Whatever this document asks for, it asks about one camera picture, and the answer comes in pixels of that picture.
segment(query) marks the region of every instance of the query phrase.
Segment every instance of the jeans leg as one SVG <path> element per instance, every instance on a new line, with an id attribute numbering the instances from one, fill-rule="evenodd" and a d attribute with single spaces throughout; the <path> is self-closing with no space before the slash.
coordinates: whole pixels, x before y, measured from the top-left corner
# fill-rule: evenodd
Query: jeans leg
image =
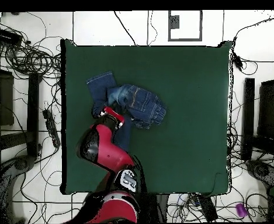
<path id="1" fill-rule="evenodd" d="M 94 76 L 86 83 L 94 102 L 107 101 L 107 89 L 117 86 L 111 72 Z"/>
<path id="2" fill-rule="evenodd" d="M 122 148 L 126 152 L 129 151 L 130 145 L 130 132 L 131 132 L 131 118 L 127 114 L 124 115 L 124 124 L 117 130 L 113 143 Z"/>

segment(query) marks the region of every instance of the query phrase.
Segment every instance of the power strip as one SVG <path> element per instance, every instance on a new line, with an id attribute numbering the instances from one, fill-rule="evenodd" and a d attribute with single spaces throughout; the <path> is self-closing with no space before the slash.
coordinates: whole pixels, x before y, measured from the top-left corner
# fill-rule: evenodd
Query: power strip
<path id="1" fill-rule="evenodd" d="M 19 47 L 22 43 L 22 36 L 0 29 L 0 42 Z"/>
<path id="2" fill-rule="evenodd" d="M 56 124 L 53 118 L 53 115 L 49 110 L 42 111 L 43 117 L 46 120 L 46 128 L 48 130 L 48 133 L 51 136 L 51 139 L 53 141 L 53 145 L 55 148 L 59 148 L 61 146 L 60 138 L 58 136 L 58 132 L 56 129 Z"/>

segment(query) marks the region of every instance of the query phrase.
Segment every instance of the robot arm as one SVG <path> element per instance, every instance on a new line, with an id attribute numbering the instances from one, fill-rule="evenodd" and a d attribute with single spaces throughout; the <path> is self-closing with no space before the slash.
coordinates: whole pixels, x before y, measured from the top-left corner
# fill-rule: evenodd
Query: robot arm
<path id="1" fill-rule="evenodd" d="M 131 156 L 112 143 L 123 116 L 105 107 L 77 145 L 77 155 L 108 171 L 96 192 L 88 194 L 79 214 L 67 223 L 137 223 L 137 182 Z"/>

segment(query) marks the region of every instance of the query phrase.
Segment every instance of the black device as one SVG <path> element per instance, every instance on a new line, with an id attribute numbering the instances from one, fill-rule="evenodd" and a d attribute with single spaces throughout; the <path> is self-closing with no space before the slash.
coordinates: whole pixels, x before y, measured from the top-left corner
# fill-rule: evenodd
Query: black device
<path id="1" fill-rule="evenodd" d="M 197 198 L 200 202 L 200 206 L 202 209 L 202 214 L 205 216 L 208 222 L 212 222 L 218 219 L 216 208 L 211 200 L 211 197 L 205 197 L 203 195 L 198 194 Z"/>
<path id="2" fill-rule="evenodd" d="M 8 149 L 20 144 L 27 144 L 27 155 L 37 159 L 39 152 L 39 83 L 42 77 L 38 73 L 29 74 L 29 88 L 27 100 L 27 130 L 13 134 L 0 136 L 0 151 Z M 5 106 L 2 102 L 2 109 L 7 109 L 13 113 L 13 105 L 11 108 Z"/>
<path id="3" fill-rule="evenodd" d="M 46 128 L 48 130 L 48 133 L 51 136 L 51 139 L 53 141 L 53 145 L 55 148 L 59 148 L 61 146 L 60 138 L 58 136 L 58 132 L 56 129 L 56 124 L 53 118 L 53 115 L 50 110 L 44 110 L 42 111 L 43 117 L 46 120 Z"/>
<path id="4" fill-rule="evenodd" d="M 241 160 L 250 160 L 254 131 L 254 90 L 255 79 L 245 78 L 244 107 L 242 109 Z"/>
<path id="5" fill-rule="evenodd" d="M 246 78 L 241 134 L 241 160 L 251 160 L 252 148 L 274 155 L 274 80 L 262 82 L 259 89 L 259 118 L 257 135 L 253 136 L 255 85 Z"/>
<path id="6" fill-rule="evenodd" d="M 0 126 L 14 124 L 13 113 L 8 110 L 13 109 L 13 84 L 12 73 L 0 69 Z"/>
<path id="7" fill-rule="evenodd" d="M 274 167 L 258 160 L 246 161 L 248 173 L 263 182 L 266 189 L 274 187 Z"/>
<path id="8" fill-rule="evenodd" d="M 12 46 L 20 46 L 22 43 L 22 36 L 0 29 L 0 41 Z"/>

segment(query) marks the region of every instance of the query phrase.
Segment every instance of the electrical cord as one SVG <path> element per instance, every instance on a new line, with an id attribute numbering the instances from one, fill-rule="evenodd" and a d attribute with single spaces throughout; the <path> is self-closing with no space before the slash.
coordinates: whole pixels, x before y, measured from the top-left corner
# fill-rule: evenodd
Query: electrical cord
<path id="1" fill-rule="evenodd" d="M 258 26 L 259 24 L 261 24 L 261 23 L 265 23 L 265 22 L 268 22 L 268 21 L 271 21 L 271 20 L 274 20 L 274 17 L 273 18 L 268 18 L 268 19 L 265 19 L 265 20 L 262 20 L 262 21 L 260 21 L 260 22 L 257 22 L 257 23 L 255 23 L 255 24 L 252 24 L 252 25 L 249 25 L 249 26 L 245 26 L 245 27 L 243 27 L 242 29 L 239 29 L 239 31 L 237 31 L 237 34 L 234 36 L 234 38 L 233 38 L 233 46 L 232 46 L 232 48 L 231 48 L 231 50 L 232 50 L 232 52 L 233 52 L 233 60 L 234 60 L 234 62 L 235 62 L 235 65 L 236 65 L 236 67 L 243 73 L 243 74 L 245 74 L 245 75 L 253 75 L 253 74 L 255 74 L 255 72 L 257 71 L 257 69 L 258 69 L 258 64 L 257 64 L 257 62 L 274 62 L 274 61 L 253 61 L 253 60 L 247 60 L 247 59 L 244 59 L 244 58 L 241 58 L 240 56 L 237 56 L 236 55 L 236 53 L 235 53 L 235 51 L 234 51 L 234 47 L 235 47 L 235 42 L 236 42 L 236 40 L 237 40 L 237 35 L 239 34 L 239 32 L 240 31 L 242 31 L 242 30 L 244 30 L 244 29 L 247 29 L 247 28 L 249 28 L 249 27 L 253 27 L 253 26 Z M 244 69 L 243 68 L 243 65 L 242 65 L 242 63 L 245 63 L 246 64 L 246 67 L 247 67 L 247 62 L 253 62 L 255 65 L 256 65 L 256 70 L 253 72 L 253 73 L 245 73 L 245 72 L 243 72 L 242 70 Z"/>
<path id="2" fill-rule="evenodd" d="M 23 45 L 21 43 L 20 47 L 15 47 L 11 45 L 5 46 L 6 47 L 5 59 L 9 66 L 5 66 L 4 68 L 10 68 L 14 70 L 16 76 L 18 76 L 16 72 L 22 73 L 24 75 L 37 72 L 43 75 L 43 77 L 46 75 L 52 75 L 55 73 L 60 74 L 60 69 L 61 69 L 60 54 L 53 55 L 53 53 L 48 48 L 45 48 L 40 45 L 40 43 L 47 38 L 54 38 L 54 37 L 60 37 L 60 36 L 50 36 L 50 37 L 45 36 L 45 38 L 41 39 L 34 45 L 30 46 L 27 40 L 27 35 L 23 35 L 24 34 L 23 32 L 16 31 L 6 25 L 3 25 L 3 26 L 7 27 L 6 30 L 9 30 L 12 33 L 21 35 L 22 43 L 24 44 Z M 50 54 L 45 51 L 41 51 L 40 48 L 49 51 Z"/>
<path id="3" fill-rule="evenodd" d="M 14 111 L 12 111 L 12 110 L 9 109 L 8 107 L 4 106 L 3 104 L 0 104 L 0 106 L 1 106 L 1 107 L 4 107 L 5 109 L 7 109 L 8 111 L 10 111 L 10 112 L 15 116 L 15 118 L 16 118 L 16 120 L 17 120 L 19 126 L 20 126 L 20 129 L 22 130 L 23 136 L 25 137 L 25 141 L 26 141 L 26 144 L 27 144 L 27 135 L 26 135 L 26 133 L 24 132 L 24 130 L 23 130 L 23 128 L 22 128 L 22 125 L 20 124 L 19 119 L 18 119 L 18 117 L 16 116 L 16 114 L 14 113 Z"/>
<path id="4" fill-rule="evenodd" d="M 250 194 L 249 196 L 247 196 L 247 198 L 246 198 L 246 200 L 245 200 L 245 207 L 246 207 L 246 209 L 247 209 L 247 211 L 248 211 L 248 216 L 249 216 L 251 222 L 254 222 L 254 221 L 253 221 L 253 219 L 251 218 L 252 215 L 251 215 L 250 212 L 249 212 L 248 200 L 249 200 L 249 198 L 251 198 L 251 197 L 254 196 L 254 195 L 258 195 L 258 196 L 260 196 L 260 197 L 262 197 L 262 198 L 264 198 L 264 199 L 266 199 L 266 200 L 268 201 L 268 198 L 266 198 L 264 195 L 262 195 L 262 194 L 260 194 L 260 193 L 252 193 L 252 194 Z M 266 214 L 263 215 L 263 213 L 265 213 L 265 212 L 262 212 L 260 215 L 264 216 L 264 217 L 266 218 L 266 220 L 267 220 Z"/>
<path id="5" fill-rule="evenodd" d="M 50 177 L 51 177 L 54 173 L 57 173 L 57 172 L 62 173 L 62 171 L 59 171 L 59 170 L 52 172 L 52 173 L 49 175 L 48 179 L 46 180 L 46 186 L 47 186 L 48 184 L 50 184 L 50 183 L 48 182 L 49 179 L 50 179 Z M 45 186 L 45 188 L 44 188 L 44 201 L 45 201 L 45 202 L 46 202 L 46 186 Z M 45 209 L 44 209 L 44 217 L 42 216 L 42 218 L 43 218 L 43 220 L 44 220 L 44 223 L 45 223 L 45 224 L 48 224 L 49 220 L 46 221 L 46 208 L 47 208 L 47 206 L 45 206 Z"/>
<path id="6" fill-rule="evenodd" d="M 43 20 L 42 20 L 39 16 L 36 16 L 36 15 L 30 13 L 30 12 L 27 12 L 27 13 L 30 14 L 30 15 L 32 15 L 32 16 L 35 16 L 35 17 L 38 18 L 38 19 L 40 19 L 40 20 L 42 21 L 42 24 L 43 24 L 44 28 L 45 28 L 45 32 L 47 31 L 47 30 L 46 30 L 46 25 L 44 24 Z"/>
<path id="7" fill-rule="evenodd" d="M 22 190 L 22 189 L 23 189 L 23 184 L 25 183 L 25 180 L 26 180 L 26 173 L 24 173 L 23 175 L 24 175 L 24 178 L 23 178 L 23 181 L 22 181 L 22 185 L 20 186 L 20 192 L 22 193 L 22 195 L 23 195 L 27 200 L 29 200 L 30 202 L 32 202 L 32 203 L 35 204 L 35 206 L 36 206 L 36 209 L 35 209 L 33 215 L 31 216 L 31 218 L 30 218 L 29 221 L 27 222 L 27 224 L 30 224 L 32 218 L 35 216 L 35 214 L 36 214 L 36 212 L 37 212 L 37 210 L 38 210 L 38 205 L 37 205 L 33 200 L 31 200 L 30 198 L 28 198 L 28 197 L 23 193 L 23 190 Z"/>
<path id="8" fill-rule="evenodd" d="M 155 30 L 155 38 L 154 38 L 153 41 L 151 41 L 151 42 L 149 43 L 149 46 L 151 45 L 152 42 L 154 42 L 154 41 L 157 39 L 157 36 L 158 36 L 157 30 L 156 30 L 155 27 L 152 25 L 152 15 L 153 15 L 153 11 L 151 12 L 150 25 L 151 25 L 151 27 Z"/>
<path id="9" fill-rule="evenodd" d="M 42 167 L 41 170 L 43 170 L 43 169 L 46 167 L 46 165 L 49 163 L 50 159 L 53 157 L 53 155 L 54 155 L 55 153 L 57 153 L 57 151 L 58 151 L 58 149 L 56 149 L 56 150 L 54 151 L 54 153 L 52 153 L 50 156 L 47 156 L 47 157 L 45 157 L 45 158 L 42 159 L 42 160 L 44 160 L 44 159 L 47 159 L 47 158 L 49 157 L 49 160 L 48 160 L 47 163 Z M 37 174 L 36 174 L 28 183 L 26 183 L 22 188 L 25 188 L 32 180 L 34 180 L 34 179 L 38 176 L 38 174 L 40 174 L 40 172 L 38 172 L 38 173 L 37 173 Z"/>
<path id="10" fill-rule="evenodd" d="M 42 144 L 41 144 L 42 147 L 43 147 L 44 141 L 45 141 L 47 138 L 49 138 L 49 137 L 50 137 L 50 136 L 48 136 L 48 137 L 46 137 L 46 138 L 43 139 L 43 142 L 42 142 Z M 46 180 L 46 179 L 44 178 L 43 173 L 42 173 L 42 168 L 41 168 L 42 151 L 43 151 L 43 149 L 41 150 L 40 161 L 39 161 L 39 162 L 40 162 L 40 173 L 41 173 L 41 176 L 42 176 L 43 180 L 46 182 L 46 184 L 49 184 L 50 186 L 54 186 L 54 187 L 60 186 L 60 185 L 53 185 L 53 184 L 50 184 L 50 183 L 48 182 L 48 180 Z"/>
<path id="11" fill-rule="evenodd" d="M 125 26 L 123 25 L 122 21 L 120 20 L 120 18 L 118 17 L 116 11 L 114 11 L 115 16 L 118 18 L 120 24 L 122 25 L 122 27 L 124 28 L 125 32 L 130 36 L 131 40 L 133 41 L 134 45 L 136 46 L 136 42 L 134 41 L 134 39 L 132 38 L 132 36 L 130 35 L 130 33 L 126 30 Z"/>
<path id="12" fill-rule="evenodd" d="M 50 221 L 50 219 L 51 219 L 52 217 L 54 217 L 54 216 L 59 216 L 59 215 L 64 215 L 64 214 L 67 214 L 67 213 L 69 213 L 69 212 L 72 212 L 73 210 L 80 211 L 79 208 L 73 208 L 73 209 L 71 209 L 70 211 L 66 211 L 66 212 L 63 212 L 63 213 L 56 213 L 56 214 L 53 214 L 53 215 L 50 216 L 50 218 L 48 219 L 48 221 L 46 222 L 46 224 L 49 223 L 49 221 Z"/>

